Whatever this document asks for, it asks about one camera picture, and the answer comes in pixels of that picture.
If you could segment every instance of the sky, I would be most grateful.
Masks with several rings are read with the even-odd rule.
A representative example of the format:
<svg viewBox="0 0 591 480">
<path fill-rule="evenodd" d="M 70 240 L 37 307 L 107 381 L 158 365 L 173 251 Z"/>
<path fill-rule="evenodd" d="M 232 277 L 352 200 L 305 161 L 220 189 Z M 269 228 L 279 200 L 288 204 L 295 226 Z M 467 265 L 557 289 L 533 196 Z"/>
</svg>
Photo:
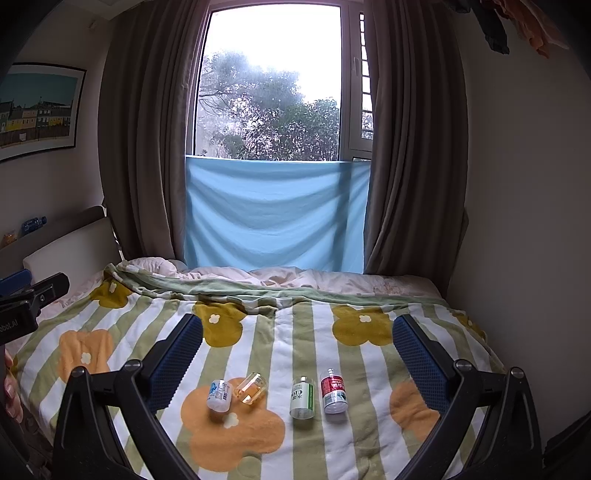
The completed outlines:
<svg viewBox="0 0 591 480">
<path fill-rule="evenodd" d="M 31 106 L 41 97 L 46 102 L 71 105 L 77 79 L 48 73 L 11 73 L 0 85 L 0 102 Z"/>
<path fill-rule="evenodd" d="M 237 51 L 265 70 L 298 72 L 306 102 L 333 98 L 340 105 L 340 8 L 258 5 L 212 15 L 205 54 Z"/>
</svg>

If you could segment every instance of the bottle label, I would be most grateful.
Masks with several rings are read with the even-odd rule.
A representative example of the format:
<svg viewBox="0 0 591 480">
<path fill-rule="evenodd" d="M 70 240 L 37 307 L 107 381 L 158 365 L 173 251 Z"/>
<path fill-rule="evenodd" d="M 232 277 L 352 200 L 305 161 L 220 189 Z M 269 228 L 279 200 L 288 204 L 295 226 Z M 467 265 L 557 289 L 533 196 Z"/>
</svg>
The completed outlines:
<svg viewBox="0 0 591 480">
<path fill-rule="evenodd" d="M 209 387 L 209 394 L 207 399 L 217 398 L 218 400 L 226 400 L 230 392 L 230 385 L 224 380 L 213 381 Z"/>
<path fill-rule="evenodd" d="M 322 380 L 320 387 L 322 389 L 322 399 L 325 407 L 337 402 L 347 402 L 342 377 L 338 377 L 337 375 L 326 377 Z"/>
<path fill-rule="evenodd" d="M 296 414 L 294 418 L 298 418 L 298 412 L 302 412 L 303 414 L 304 410 L 314 411 L 314 385 L 300 382 L 291 387 L 290 411 L 293 410 L 295 410 Z"/>
</svg>

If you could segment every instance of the orange flower pattern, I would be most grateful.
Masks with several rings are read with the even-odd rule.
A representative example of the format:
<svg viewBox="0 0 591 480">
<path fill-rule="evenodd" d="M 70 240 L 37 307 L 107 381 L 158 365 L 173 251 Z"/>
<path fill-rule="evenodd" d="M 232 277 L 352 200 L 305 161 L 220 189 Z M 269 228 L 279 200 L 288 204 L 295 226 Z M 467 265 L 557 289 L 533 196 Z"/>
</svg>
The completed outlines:
<svg viewBox="0 0 591 480">
<path fill-rule="evenodd" d="M 424 442 L 439 419 L 439 412 L 425 405 L 412 379 L 400 382 L 390 395 L 390 415 L 402 431 L 410 430 Z"/>
<path fill-rule="evenodd" d="M 347 305 L 332 307 L 337 321 L 333 335 L 345 345 L 358 346 L 365 342 L 382 346 L 392 343 L 392 320 L 380 307 L 356 310 Z"/>
<path fill-rule="evenodd" d="M 60 336 L 60 360 L 57 371 L 67 383 L 75 367 L 86 367 L 91 374 L 109 371 L 107 360 L 113 354 L 113 337 L 108 330 L 75 332 L 69 330 Z"/>
<path fill-rule="evenodd" d="M 90 294 L 91 300 L 98 300 L 101 307 L 107 309 L 121 309 L 127 305 L 132 291 L 112 277 L 106 277 L 104 282 Z"/>
<path fill-rule="evenodd" d="M 209 346 L 230 346 L 240 340 L 241 321 L 246 318 L 246 311 L 241 304 L 196 303 L 193 313 L 203 323 L 203 336 Z"/>
<path fill-rule="evenodd" d="M 229 382 L 237 387 L 243 378 Z M 184 426 L 192 432 L 191 457 L 202 468 L 229 472 L 242 458 L 275 452 L 285 438 L 285 423 L 265 407 L 265 399 L 245 405 L 233 399 L 230 410 L 216 414 L 206 405 L 209 387 L 193 390 L 181 408 Z"/>
</svg>

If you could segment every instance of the plastic bottle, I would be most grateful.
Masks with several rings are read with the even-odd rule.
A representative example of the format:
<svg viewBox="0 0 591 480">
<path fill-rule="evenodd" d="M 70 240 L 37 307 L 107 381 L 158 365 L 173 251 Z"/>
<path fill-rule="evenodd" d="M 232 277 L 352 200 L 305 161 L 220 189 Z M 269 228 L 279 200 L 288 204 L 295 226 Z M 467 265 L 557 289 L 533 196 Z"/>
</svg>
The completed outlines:
<svg viewBox="0 0 591 480">
<path fill-rule="evenodd" d="M 338 370 L 329 368 L 322 378 L 320 388 L 324 413 L 342 413 L 349 408 L 345 383 Z"/>
<path fill-rule="evenodd" d="M 297 377 L 291 387 L 290 415 L 298 420 L 314 416 L 314 382 L 309 377 Z"/>
<path fill-rule="evenodd" d="M 267 391 L 267 381 L 261 374 L 251 373 L 234 390 L 234 395 L 242 403 L 251 405 Z"/>
<path fill-rule="evenodd" d="M 25 236 L 28 233 L 34 232 L 35 230 L 40 229 L 43 225 L 47 223 L 47 217 L 35 217 L 27 220 L 22 224 L 21 230 L 22 235 Z"/>
<path fill-rule="evenodd" d="M 231 401 L 230 384 L 225 380 L 214 380 L 211 387 L 209 387 L 207 406 L 213 411 L 224 413 L 230 410 Z"/>
</svg>

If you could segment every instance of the brown curtain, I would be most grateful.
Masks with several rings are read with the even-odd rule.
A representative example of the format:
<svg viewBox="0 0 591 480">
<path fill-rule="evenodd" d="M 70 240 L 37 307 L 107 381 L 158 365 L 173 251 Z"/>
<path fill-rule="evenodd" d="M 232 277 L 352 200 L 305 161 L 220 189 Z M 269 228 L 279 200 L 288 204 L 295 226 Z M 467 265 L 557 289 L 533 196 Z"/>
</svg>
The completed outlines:
<svg viewBox="0 0 591 480">
<path fill-rule="evenodd" d="M 420 275 L 445 295 L 462 237 L 467 108 L 443 5 L 365 0 L 374 147 L 365 272 Z"/>
<path fill-rule="evenodd" d="M 125 258 L 183 259 L 185 153 L 205 0 L 155 0 L 117 20 L 99 103 L 107 213 Z"/>
</svg>

